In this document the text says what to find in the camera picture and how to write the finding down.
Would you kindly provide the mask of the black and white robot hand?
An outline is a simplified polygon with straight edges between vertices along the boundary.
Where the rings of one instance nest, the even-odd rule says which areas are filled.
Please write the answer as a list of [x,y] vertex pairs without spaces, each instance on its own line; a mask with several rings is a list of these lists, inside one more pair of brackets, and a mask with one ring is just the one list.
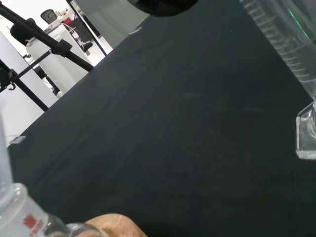
[[128,0],[128,2],[151,16],[169,17],[189,10],[198,0]]

